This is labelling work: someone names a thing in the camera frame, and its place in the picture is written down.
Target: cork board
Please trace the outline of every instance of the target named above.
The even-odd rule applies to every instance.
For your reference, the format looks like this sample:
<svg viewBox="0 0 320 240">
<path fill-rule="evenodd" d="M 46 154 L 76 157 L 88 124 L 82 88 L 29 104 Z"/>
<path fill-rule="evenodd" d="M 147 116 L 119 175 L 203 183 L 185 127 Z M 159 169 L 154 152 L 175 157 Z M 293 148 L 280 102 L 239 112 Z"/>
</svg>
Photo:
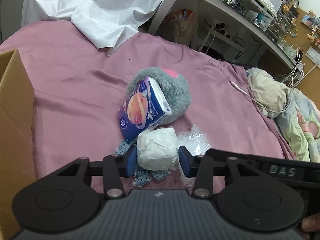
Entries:
<svg viewBox="0 0 320 240">
<path fill-rule="evenodd" d="M 311 29 L 308 28 L 306 25 L 301 23 L 301 19 L 307 15 L 308 13 L 297 9 L 299 16 L 297 19 L 297 26 L 296 29 L 298 31 L 297 37 L 293 38 L 288 34 L 286 38 L 284 39 L 289 45 L 297 44 L 298 47 L 301 48 L 301 50 L 304 51 L 303 53 L 303 59 L 302 62 L 305 63 L 304 66 L 304 73 L 307 73 L 315 63 L 313 63 L 307 56 L 306 52 L 311 46 L 310 41 L 307 39 L 307 34 L 311 34 Z M 320 94 L 318 92 L 319 88 L 317 87 L 317 84 L 319 84 L 320 81 L 320 69 L 315 68 L 308 76 L 306 76 L 301 83 L 297 86 L 299 90 L 301 90 L 302 93 L 304 93 L 308 98 L 310 98 L 312 101 L 314 101 L 317 105 L 317 107 L 320 107 Z"/>
</svg>

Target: photo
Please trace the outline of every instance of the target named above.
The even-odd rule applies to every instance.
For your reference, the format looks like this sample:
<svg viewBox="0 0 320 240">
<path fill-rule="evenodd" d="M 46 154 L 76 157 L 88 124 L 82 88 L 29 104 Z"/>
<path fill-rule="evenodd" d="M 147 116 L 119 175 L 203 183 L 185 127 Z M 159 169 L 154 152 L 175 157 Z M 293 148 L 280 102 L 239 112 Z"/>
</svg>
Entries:
<svg viewBox="0 0 320 240">
<path fill-rule="evenodd" d="M 320 27 L 320 19 L 319 18 L 316 18 L 316 19 L 310 18 L 309 15 L 305 15 L 302 18 L 301 22 L 304 23 L 305 25 L 307 25 L 309 28 L 312 28 L 314 25 L 317 25 L 318 27 Z"/>
</svg>

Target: cardboard box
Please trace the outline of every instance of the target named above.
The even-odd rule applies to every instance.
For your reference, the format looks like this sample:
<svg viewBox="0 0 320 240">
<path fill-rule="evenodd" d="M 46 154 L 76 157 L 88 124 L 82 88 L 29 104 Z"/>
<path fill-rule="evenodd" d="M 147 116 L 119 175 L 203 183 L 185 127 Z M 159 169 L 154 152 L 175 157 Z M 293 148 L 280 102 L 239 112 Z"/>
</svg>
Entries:
<svg viewBox="0 0 320 240">
<path fill-rule="evenodd" d="M 12 200 L 35 181 L 34 90 L 17 49 L 0 53 L 0 78 L 0 240 L 7 240 L 20 230 Z"/>
</svg>

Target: human hand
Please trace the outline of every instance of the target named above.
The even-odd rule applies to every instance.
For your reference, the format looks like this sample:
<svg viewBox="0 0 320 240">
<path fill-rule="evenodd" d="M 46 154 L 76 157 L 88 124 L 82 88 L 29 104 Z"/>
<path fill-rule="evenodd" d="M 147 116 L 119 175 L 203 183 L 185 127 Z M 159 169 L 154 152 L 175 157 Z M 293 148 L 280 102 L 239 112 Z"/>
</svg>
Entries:
<svg viewBox="0 0 320 240">
<path fill-rule="evenodd" d="M 320 231 L 320 213 L 304 218 L 301 229 L 306 239 L 309 239 L 309 234 L 306 233 Z"/>
</svg>

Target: bed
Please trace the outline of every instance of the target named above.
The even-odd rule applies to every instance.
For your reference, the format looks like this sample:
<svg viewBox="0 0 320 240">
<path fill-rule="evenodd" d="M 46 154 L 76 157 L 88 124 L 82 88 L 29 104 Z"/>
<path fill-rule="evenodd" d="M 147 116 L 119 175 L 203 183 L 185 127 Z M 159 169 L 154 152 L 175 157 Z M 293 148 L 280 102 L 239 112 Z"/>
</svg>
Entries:
<svg viewBox="0 0 320 240">
<path fill-rule="evenodd" d="M 33 143 L 37 177 L 80 156 L 102 160 L 119 146 L 122 136 L 116 112 L 132 76 L 149 66 L 170 68 L 188 80 L 192 103 L 173 123 L 177 133 L 198 125 L 213 148 L 292 159 L 272 120 L 230 81 L 248 91 L 240 66 L 215 60 L 186 46 L 137 33 L 112 56 L 95 48 L 71 22 L 41 21 L 25 26 L 0 45 L 17 48 L 35 89 Z M 132 179 L 124 180 L 126 190 Z M 217 178 L 215 191 L 224 186 Z M 102 191 L 102 179 L 92 187 Z M 179 188 L 174 171 L 148 187 Z"/>
</svg>

